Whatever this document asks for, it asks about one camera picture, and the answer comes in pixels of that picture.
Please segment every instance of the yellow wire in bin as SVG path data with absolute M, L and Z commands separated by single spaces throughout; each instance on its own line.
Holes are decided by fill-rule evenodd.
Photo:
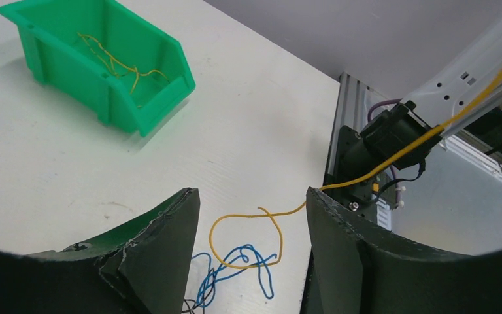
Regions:
M 103 45 L 93 36 L 91 35 L 85 35 L 85 34 L 81 34 L 78 32 L 78 36 L 80 36 L 84 43 L 86 43 L 86 45 L 88 45 L 90 51 L 92 52 L 92 54 L 94 54 L 95 56 L 97 56 L 97 58 L 99 58 L 99 60 L 101 60 L 101 62 L 103 62 L 103 64 L 105 65 L 105 67 L 107 68 L 107 70 L 109 70 L 109 72 L 114 75 L 115 77 L 117 78 L 120 78 L 120 77 L 123 77 L 127 74 L 130 74 L 130 73 L 135 73 L 135 80 L 133 81 L 133 85 L 131 87 L 131 90 L 130 90 L 130 95 L 133 94 L 133 91 L 135 90 L 135 87 L 137 86 L 137 83 L 139 81 L 139 77 L 142 76 L 142 77 L 146 77 L 147 75 L 150 75 L 152 73 L 158 73 L 160 74 L 162 77 L 165 78 L 165 80 L 167 82 L 170 82 L 170 80 L 168 79 L 168 77 L 162 73 L 161 71 L 157 70 L 157 69 L 153 69 L 147 73 L 140 73 L 139 70 L 137 69 L 137 67 L 134 65 L 133 67 L 128 67 L 126 64 L 118 61 L 112 54 L 110 54 L 110 52 L 107 51 L 107 49 L 105 49 L 103 47 Z M 90 42 L 88 41 L 91 40 L 93 42 L 95 42 L 99 49 L 101 49 L 101 51 L 103 51 L 104 54 L 106 54 L 108 57 L 109 57 L 109 60 L 105 60 L 103 59 L 103 57 L 101 57 L 91 46 Z M 114 64 L 118 64 L 119 66 L 123 67 L 126 72 L 123 73 L 123 74 L 119 74 L 118 72 L 116 72 L 116 69 L 114 68 Z
M 449 120 L 444 122 L 443 124 L 436 126 L 433 129 L 429 130 L 428 132 L 423 134 L 423 136 L 417 138 L 411 144 L 407 145 L 405 148 L 403 148 L 399 152 L 395 153 L 392 157 L 388 158 L 385 162 L 382 162 L 379 166 L 372 169 L 372 171 L 368 172 L 366 175 L 359 177 L 357 179 L 351 180 L 351 181 L 344 182 L 344 183 L 325 185 L 325 186 L 321 187 L 320 190 L 328 190 L 330 188 L 343 188 L 346 186 L 350 186 L 350 185 L 357 184 L 362 181 L 368 180 L 371 177 L 374 177 L 377 173 L 379 173 L 379 172 L 383 171 L 384 169 L 386 169 L 387 167 L 389 167 L 396 160 L 400 159 L 401 157 L 403 157 L 404 155 L 406 155 L 407 153 L 409 153 L 410 151 L 412 151 L 416 147 L 419 147 L 422 143 L 426 142 L 428 139 L 430 139 L 433 136 L 444 131 L 445 128 L 447 126 L 449 126 L 451 123 L 463 118 L 467 113 L 472 111 L 477 105 L 480 105 L 480 103 L 482 103 L 482 101 L 489 96 L 489 94 L 501 83 L 501 81 L 502 81 L 502 68 L 496 74 L 496 76 L 491 81 L 491 83 L 489 83 L 489 85 L 481 93 L 479 93 L 479 95 L 477 95 L 476 98 L 474 98 L 474 100 L 472 100 L 472 102 L 468 106 L 466 106 L 466 108 L 464 108 L 460 113 L 456 114 L 455 116 L 453 116 L 452 118 L 450 118 Z M 210 232 L 209 232 L 209 245 L 210 245 L 210 249 L 211 249 L 214 257 L 216 257 L 216 259 L 224 266 L 229 267 L 229 268 L 235 268 L 237 270 L 244 270 L 247 268 L 259 267 L 258 265 L 238 266 L 238 265 L 232 265 L 227 262 L 224 262 L 222 260 L 222 258 L 220 257 L 220 255 L 216 252 L 216 249 L 214 249 L 214 245 L 212 244 L 212 242 L 213 242 L 212 235 L 213 235 L 213 232 L 214 232 L 216 225 L 218 225 L 219 222 L 221 222 L 227 218 L 265 218 L 265 217 L 269 217 L 272 220 L 272 222 L 274 222 L 276 228 L 278 229 L 279 235 L 280 235 L 280 251 L 278 253 L 278 258 L 274 262 L 267 263 L 267 265 L 272 266 L 272 265 L 278 264 L 280 261 L 282 261 L 282 250 L 284 248 L 284 237 L 283 237 L 281 230 L 278 227 L 278 224 L 275 222 L 276 220 L 274 219 L 274 217 L 287 216 L 287 215 L 294 214 L 294 213 L 302 210 L 302 208 L 304 208 L 304 206 L 306 204 L 307 204 L 306 202 L 303 202 L 298 208 L 294 209 L 293 211 L 285 211 L 285 212 L 281 212 L 281 213 L 270 214 L 266 211 L 266 209 L 259 207 L 259 209 L 261 209 L 262 211 L 265 211 L 267 214 L 266 215 L 264 215 L 264 214 L 263 215 L 229 214 L 229 215 L 224 215 L 224 216 L 218 218 L 214 222 L 214 224 L 212 224 L 212 226 L 210 227 Z

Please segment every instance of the black wire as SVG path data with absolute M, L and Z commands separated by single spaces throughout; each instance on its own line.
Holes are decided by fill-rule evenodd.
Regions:
M 184 310 L 182 311 L 182 313 L 190 313 L 190 314 L 195 314 L 195 312 L 193 311 L 193 307 L 190 306 L 190 303 L 189 302 L 193 302 L 193 304 L 195 304 L 195 300 L 192 300 L 192 299 L 184 299 L 184 303 L 186 304 L 186 306 L 188 307 L 187 310 Z
M 486 155 L 491 155 L 491 154 L 493 154 L 493 153 L 495 153 L 495 152 L 499 152 L 500 150 L 502 150 L 502 143 L 501 143 L 501 144 L 499 144 L 498 146 L 496 146 L 496 147 L 494 147 L 494 148 L 490 149 L 489 151 L 485 152 L 485 154 L 486 154 Z
M 207 295 L 199 303 L 197 303 L 197 301 L 193 299 L 184 299 L 184 303 L 188 306 L 188 309 L 182 311 L 182 314 L 183 313 L 195 314 L 195 310 L 202 304 L 204 304 L 213 292 L 216 293 L 216 272 L 214 271 L 214 267 L 209 270 L 207 276 L 210 276 L 211 274 L 212 274 L 212 284 L 210 286 Z M 205 308 L 202 307 L 201 309 L 203 310 L 203 314 L 205 314 Z
M 382 186 L 382 188 L 378 191 L 378 194 L 376 195 L 376 198 L 373 199 L 371 202 L 372 203 L 376 203 L 381 195 L 387 190 L 389 189 L 390 187 L 396 185 L 397 183 L 400 183 L 400 182 L 403 182 L 403 181 L 408 181 L 408 182 L 412 182 L 412 181 L 415 181 L 416 179 L 420 178 L 420 176 L 424 173 L 424 171 L 426 170 L 426 161 L 423 159 L 421 162 L 418 163 L 418 174 L 416 175 L 416 178 L 414 179 L 394 179 L 394 180 L 391 180 L 390 182 L 384 184 Z

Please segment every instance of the table surface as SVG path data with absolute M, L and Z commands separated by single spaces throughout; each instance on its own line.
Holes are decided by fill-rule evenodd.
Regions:
M 228 213 L 295 208 L 320 186 L 339 85 L 201 0 L 121 1 L 177 38 L 197 88 L 146 138 L 96 114 L 27 69 L 14 24 L 0 16 L 0 249 L 34 253 L 105 232 L 181 188 L 199 189 L 195 252 Z M 280 217 L 284 260 L 266 300 L 256 271 L 218 286 L 211 313 L 298 313 L 309 261 L 305 211 Z M 216 245 L 251 243 L 267 256 L 278 238 L 265 219 L 219 225 Z M 192 263 L 187 297 L 207 272 Z

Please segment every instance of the purple cable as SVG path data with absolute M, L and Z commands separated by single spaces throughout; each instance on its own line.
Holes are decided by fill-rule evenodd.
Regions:
M 381 106 L 387 106 L 387 105 L 395 105 L 401 101 L 401 98 L 398 99 L 390 99 L 390 100 L 384 100 L 379 103 L 374 104 L 370 109 L 369 112 L 367 113 L 367 121 L 370 122 L 372 121 L 372 113 L 374 110 L 380 108 Z
M 384 101 L 381 101 L 379 103 L 376 103 L 374 104 L 368 111 L 367 113 L 367 121 L 370 122 L 372 121 L 373 117 L 373 113 L 374 113 L 374 110 L 382 107 L 382 106 L 387 106 L 387 105 L 395 105 L 395 104 L 398 104 L 399 102 L 401 101 L 401 98 L 399 99 L 390 99 L 390 100 L 384 100 Z M 390 171 L 392 172 L 392 177 L 393 177 L 393 180 L 395 180 L 397 178 L 397 174 L 395 173 L 395 167 L 394 166 L 390 166 Z M 399 206 L 399 202 L 401 201 L 401 192 L 398 190 L 399 188 L 399 183 L 396 183 L 395 184 L 395 206 Z

